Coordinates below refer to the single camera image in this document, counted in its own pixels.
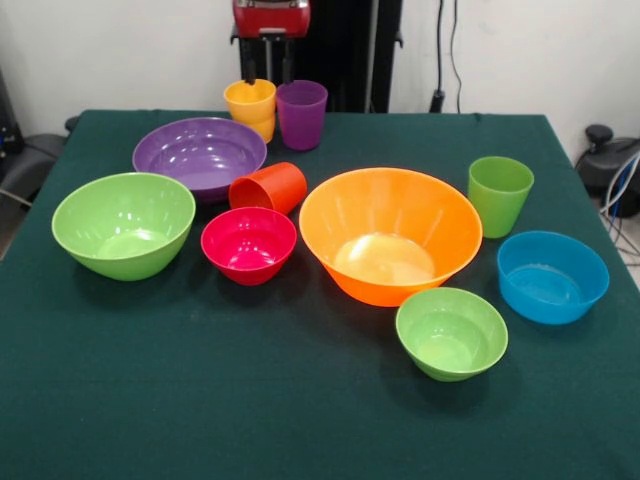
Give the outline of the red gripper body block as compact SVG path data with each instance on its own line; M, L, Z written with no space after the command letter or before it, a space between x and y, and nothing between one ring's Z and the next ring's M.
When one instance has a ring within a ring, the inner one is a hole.
M240 38L284 35L302 38L311 23L310 1L232 2L236 33Z

